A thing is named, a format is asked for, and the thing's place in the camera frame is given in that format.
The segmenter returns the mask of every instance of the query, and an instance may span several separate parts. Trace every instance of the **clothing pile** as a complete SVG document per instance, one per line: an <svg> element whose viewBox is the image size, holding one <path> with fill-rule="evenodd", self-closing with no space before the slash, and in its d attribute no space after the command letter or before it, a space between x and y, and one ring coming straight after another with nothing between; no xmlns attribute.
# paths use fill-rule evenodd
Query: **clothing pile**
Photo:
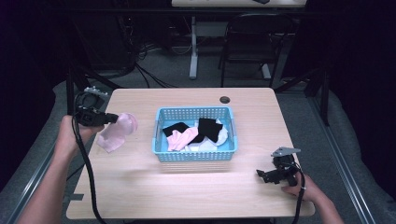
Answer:
<svg viewBox="0 0 396 224"><path fill-rule="evenodd" d="M219 119L198 119L190 127L184 122L163 128L168 151L217 150L228 138L228 131Z"/></svg>

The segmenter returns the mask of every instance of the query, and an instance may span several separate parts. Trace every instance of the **dark background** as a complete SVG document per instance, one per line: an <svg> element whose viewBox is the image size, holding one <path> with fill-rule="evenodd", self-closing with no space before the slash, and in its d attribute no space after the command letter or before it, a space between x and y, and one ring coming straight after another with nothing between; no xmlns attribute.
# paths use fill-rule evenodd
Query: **dark background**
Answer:
<svg viewBox="0 0 396 224"><path fill-rule="evenodd" d="M131 1L129 7L169 7L170 1ZM133 49L125 45L120 18L47 15L42 1L2 2L0 75L2 77L1 189L35 141L54 104L52 88L66 79L69 65L134 68ZM48 1L53 6L116 7L117 1ZM283 77L302 76L329 65L331 90L339 97L361 145L361 159L378 185L396 198L392 169L396 138L396 21L388 2L310 0L307 11L340 12L327 20L301 20ZM144 38L164 48L176 18L136 20ZM106 27L99 32L97 27Z"/></svg>

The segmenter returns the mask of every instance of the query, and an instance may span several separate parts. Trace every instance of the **white desk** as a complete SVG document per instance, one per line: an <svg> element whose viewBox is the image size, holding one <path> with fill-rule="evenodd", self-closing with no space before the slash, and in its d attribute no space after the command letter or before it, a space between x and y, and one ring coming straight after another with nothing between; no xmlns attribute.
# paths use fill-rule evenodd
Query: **white desk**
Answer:
<svg viewBox="0 0 396 224"><path fill-rule="evenodd" d="M306 0L270 0L267 4L261 4L253 0L172 0L172 7L266 7L266 8L303 8L305 7ZM198 66L198 52L196 48L196 21L195 17L191 20L191 65L190 65L190 79L197 78L197 66Z"/></svg>
<svg viewBox="0 0 396 224"><path fill-rule="evenodd" d="M238 150L230 161L161 163L151 151L157 110L164 106L223 105L233 110ZM93 144L90 159L97 205L103 218L293 217L297 199L264 183L256 169L274 170L271 154L292 147L274 91L267 88L118 89L106 112L129 112L138 129L108 154ZM89 178L83 170L67 216L95 218ZM315 213L303 202L301 216Z"/></svg>

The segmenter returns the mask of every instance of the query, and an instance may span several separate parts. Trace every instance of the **desk leg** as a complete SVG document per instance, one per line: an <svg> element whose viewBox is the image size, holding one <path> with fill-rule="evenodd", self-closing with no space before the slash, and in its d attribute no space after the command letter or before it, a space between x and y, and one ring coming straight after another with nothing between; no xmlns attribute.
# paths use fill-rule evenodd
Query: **desk leg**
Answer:
<svg viewBox="0 0 396 224"><path fill-rule="evenodd" d="M197 53L197 35L195 31L195 17L191 18L191 64L190 64L190 79L197 78L197 66L198 66L198 53Z"/></svg>

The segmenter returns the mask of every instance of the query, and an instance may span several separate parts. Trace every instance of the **pink cloth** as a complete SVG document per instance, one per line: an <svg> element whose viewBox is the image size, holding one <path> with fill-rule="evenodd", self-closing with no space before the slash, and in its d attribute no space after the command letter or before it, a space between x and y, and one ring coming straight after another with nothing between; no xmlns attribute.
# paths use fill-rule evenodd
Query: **pink cloth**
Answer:
<svg viewBox="0 0 396 224"><path fill-rule="evenodd" d="M166 138L168 140L168 151L180 151L197 135L197 127L188 128L183 133L180 133L177 130L173 130L172 135Z"/></svg>
<svg viewBox="0 0 396 224"><path fill-rule="evenodd" d="M100 134L96 144L112 152L125 143L125 136L137 130L137 119L129 113L121 113L116 123L110 123Z"/></svg>

